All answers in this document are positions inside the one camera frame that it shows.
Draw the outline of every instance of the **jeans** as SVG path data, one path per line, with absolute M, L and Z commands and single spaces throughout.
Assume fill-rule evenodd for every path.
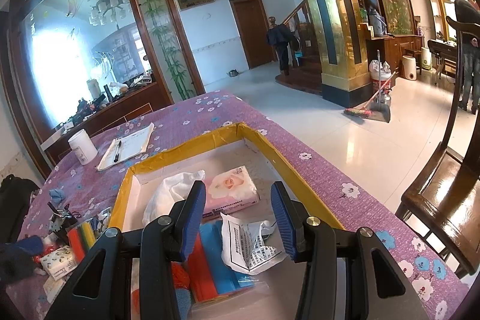
M 278 60 L 280 62 L 280 71 L 286 71 L 289 69 L 289 43 L 281 43 L 275 45 L 277 51 Z
M 465 108 L 469 102 L 473 74 L 472 107 L 477 109 L 480 99 L 480 49 L 467 43 L 463 43 L 463 74 L 462 106 Z

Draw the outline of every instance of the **floor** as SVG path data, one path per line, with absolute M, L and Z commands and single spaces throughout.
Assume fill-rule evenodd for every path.
M 363 189 L 395 212 L 400 197 L 443 137 L 453 98 L 453 79 L 423 71 L 416 81 L 397 79 L 389 124 L 345 116 L 343 107 L 320 96 L 275 83 L 278 64 L 270 63 L 205 87 L 224 88 L 277 122 L 313 148 Z M 458 110 L 449 146 L 464 156 L 476 116 Z M 420 234 L 426 228 L 412 217 Z M 431 239 L 434 247 L 443 245 Z M 456 269 L 456 260 L 447 264 Z

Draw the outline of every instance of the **door frame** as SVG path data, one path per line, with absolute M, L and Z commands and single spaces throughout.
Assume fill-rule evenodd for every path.
M 242 27 L 239 23 L 237 10 L 235 9 L 235 4 L 236 3 L 245 2 L 245 1 L 252 1 L 252 0 L 230 0 L 230 7 L 232 8 L 233 16 L 235 18 L 235 23 L 237 24 L 238 32 L 240 34 L 240 41 L 241 41 L 241 44 L 242 44 L 242 47 L 243 47 L 243 52 L 245 53 L 245 58 L 247 60 L 248 69 L 252 69 L 253 67 L 257 67 L 257 66 L 252 67 L 251 62 L 249 60 L 248 52 L 247 52 L 247 49 L 246 49 L 247 45 L 244 41 Z M 260 4 L 260 9 L 262 11 L 263 20 L 265 21 L 265 27 L 268 31 L 268 29 L 269 29 L 268 20 L 267 20 L 267 15 L 265 13 L 265 8 L 263 7 L 263 2 L 262 2 L 262 0 L 256 0 L 256 1 Z M 274 48 L 272 46 L 271 46 L 271 49 L 272 49 L 273 60 L 276 61 L 277 56 L 275 55 L 275 51 L 274 51 Z

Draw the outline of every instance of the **pen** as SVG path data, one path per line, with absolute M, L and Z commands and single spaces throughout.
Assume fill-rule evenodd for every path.
M 116 163 L 119 161 L 120 158 L 120 147 L 122 146 L 122 141 L 120 140 L 117 144 L 117 150 L 115 151 L 115 158 L 113 159 L 113 162 Z

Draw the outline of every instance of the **pink tissue package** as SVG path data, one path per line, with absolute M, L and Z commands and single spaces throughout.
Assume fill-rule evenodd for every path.
M 232 213 L 260 201 L 257 188 L 245 166 L 206 178 L 203 182 L 207 190 L 203 217 L 216 217 L 220 212 Z

